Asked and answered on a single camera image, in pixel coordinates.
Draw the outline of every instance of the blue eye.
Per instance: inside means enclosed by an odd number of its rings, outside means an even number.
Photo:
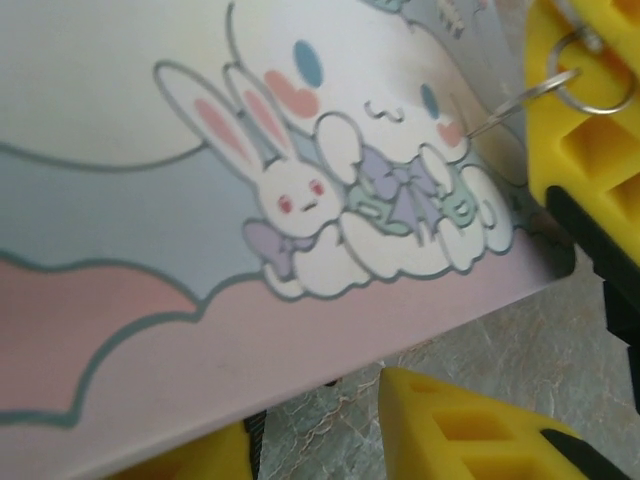
[[[298,40],[293,46],[293,58],[300,75],[309,86],[318,88],[322,85],[324,81],[322,65],[311,44],[304,40]]]
[[[424,103],[424,106],[427,108],[429,116],[437,120],[440,116],[440,109],[438,108],[438,102],[436,101],[436,96],[433,94],[433,90],[423,83],[420,87],[420,95],[422,95],[422,103]]]

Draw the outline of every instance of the bunny face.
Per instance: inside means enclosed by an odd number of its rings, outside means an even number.
[[[312,132],[320,115],[337,111],[393,161],[409,162],[424,143],[447,162],[464,157],[469,145],[451,95],[458,69],[429,32],[359,0],[276,0],[283,26],[256,18],[261,2],[237,0],[230,41],[291,123]],[[265,38],[269,50],[256,45]]]
[[[311,237],[337,220],[342,211],[332,182],[322,171],[299,160],[273,162],[256,184],[265,216],[290,237]]]
[[[339,217],[338,191],[319,168],[298,158],[280,111],[259,82],[234,65],[225,68],[224,76],[241,108],[182,65],[161,62],[155,72],[168,103],[252,186],[259,208],[273,226],[290,237],[315,235]],[[265,162],[258,143],[270,146],[275,159]]]

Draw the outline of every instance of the pink cheek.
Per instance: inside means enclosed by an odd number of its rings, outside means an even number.
[[[264,83],[287,110],[298,117],[313,118],[320,111],[320,101],[313,91],[294,87],[287,77],[277,70],[265,73]]]
[[[444,143],[450,148],[455,148],[460,145],[462,139],[464,138],[462,129],[455,120],[448,125],[438,123],[436,128],[438,129],[440,138],[442,138]]]

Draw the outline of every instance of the gray marble surface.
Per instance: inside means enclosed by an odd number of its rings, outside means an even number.
[[[625,346],[605,329],[581,256],[543,292],[270,411],[262,479],[384,479],[377,377],[401,365],[554,417],[640,478],[640,416]]]

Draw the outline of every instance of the printed illustration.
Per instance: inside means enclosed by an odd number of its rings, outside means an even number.
[[[449,0],[417,19],[410,0],[172,1],[157,23],[118,5],[113,43],[93,23],[111,2],[77,18],[11,2],[0,26],[37,17],[14,33],[48,47],[0,47],[0,317],[15,359],[0,369],[0,426],[76,426],[121,344],[204,321],[218,335],[221,294],[220,322],[293,335],[323,315],[355,322],[345,309],[381,323],[370,297],[429,290],[439,308],[485,308],[571,269],[570,241],[527,192],[518,136],[466,137],[488,109],[449,51],[475,35]],[[254,300],[272,316],[234,317]]]

